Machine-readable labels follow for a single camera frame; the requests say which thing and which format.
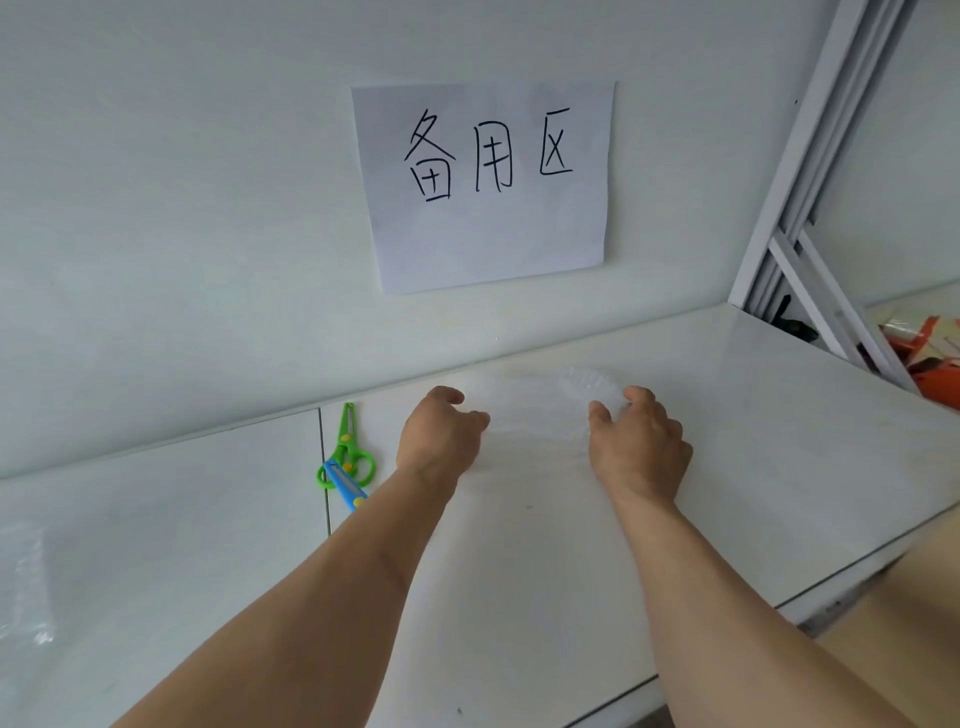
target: hand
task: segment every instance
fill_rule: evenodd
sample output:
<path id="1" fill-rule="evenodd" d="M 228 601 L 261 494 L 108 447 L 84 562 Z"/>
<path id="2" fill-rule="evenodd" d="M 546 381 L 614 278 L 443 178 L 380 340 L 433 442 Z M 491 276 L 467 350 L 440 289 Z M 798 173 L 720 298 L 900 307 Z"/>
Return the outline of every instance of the hand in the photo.
<path id="1" fill-rule="evenodd" d="M 684 426 L 669 420 L 666 409 L 643 387 L 627 387 L 629 404 L 613 422 L 610 410 L 592 401 L 590 465 L 614 505 L 642 497 L 673 507 L 693 447 L 684 442 Z"/>
<path id="2" fill-rule="evenodd" d="M 490 424 L 486 412 L 460 412 L 454 404 L 464 393 L 434 387 L 407 418 L 400 433 L 396 466 L 412 468 L 424 477 L 456 485 L 480 451 L 480 433 Z"/>

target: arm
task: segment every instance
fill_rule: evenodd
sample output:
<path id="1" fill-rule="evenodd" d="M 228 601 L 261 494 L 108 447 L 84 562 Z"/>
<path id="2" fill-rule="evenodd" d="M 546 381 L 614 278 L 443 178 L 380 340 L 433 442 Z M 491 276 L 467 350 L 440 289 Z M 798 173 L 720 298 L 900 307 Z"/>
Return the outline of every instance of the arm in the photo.
<path id="1" fill-rule="evenodd" d="M 396 472 L 114 728 L 363 726 L 414 571 L 490 421 L 453 408 L 463 400 L 431 391 L 403 428 Z"/>
<path id="2" fill-rule="evenodd" d="M 643 585 L 654 654 L 678 726 L 901 728 L 893 706 L 770 607 L 674 504 L 693 454 L 640 387 L 614 423 L 590 404 L 590 462 Z"/>

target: forearm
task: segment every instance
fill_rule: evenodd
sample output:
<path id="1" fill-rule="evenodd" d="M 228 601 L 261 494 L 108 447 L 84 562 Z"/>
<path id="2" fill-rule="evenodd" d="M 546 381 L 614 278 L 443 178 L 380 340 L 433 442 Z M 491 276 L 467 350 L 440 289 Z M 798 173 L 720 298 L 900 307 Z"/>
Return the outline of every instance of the forearm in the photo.
<path id="1" fill-rule="evenodd" d="M 781 617 L 675 508 L 617 504 L 678 726 L 908 726 Z"/>
<path id="2" fill-rule="evenodd" d="M 396 471 L 117 727 L 363 726 L 417 564 L 454 486 Z"/>

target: white tabletop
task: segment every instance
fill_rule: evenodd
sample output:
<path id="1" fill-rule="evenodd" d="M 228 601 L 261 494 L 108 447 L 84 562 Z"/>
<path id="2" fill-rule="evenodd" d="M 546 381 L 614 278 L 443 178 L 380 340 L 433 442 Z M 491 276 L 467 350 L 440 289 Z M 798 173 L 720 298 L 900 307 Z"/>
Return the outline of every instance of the white tabletop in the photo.
<path id="1" fill-rule="evenodd" d="M 393 470 L 435 384 L 602 371 L 650 387 L 696 454 L 679 503 L 779 605 L 960 499 L 960 417 L 721 304 L 350 398 Z M 342 400 L 322 407 L 326 455 Z M 335 528 L 347 516 L 330 496 Z M 612 509 L 575 447 L 487 437 L 427 547 L 370 726 L 558 728 L 656 674 Z"/>
<path id="2" fill-rule="evenodd" d="M 110 725 L 319 546 L 319 428 L 313 410 L 0 483 L 0 526 L 43 529 L 57 630 L 0 725 Z"/>

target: white paper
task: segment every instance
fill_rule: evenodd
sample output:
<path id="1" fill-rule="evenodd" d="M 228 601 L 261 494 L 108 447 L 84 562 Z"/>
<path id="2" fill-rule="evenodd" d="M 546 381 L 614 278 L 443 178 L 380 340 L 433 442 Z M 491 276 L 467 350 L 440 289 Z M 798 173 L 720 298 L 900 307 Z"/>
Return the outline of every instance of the white paper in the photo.
<path id="1" fill-rule="evenodd" d="M 613 83 L 355 88 L 384 292 L 601 264 L 612 104 Z"/>

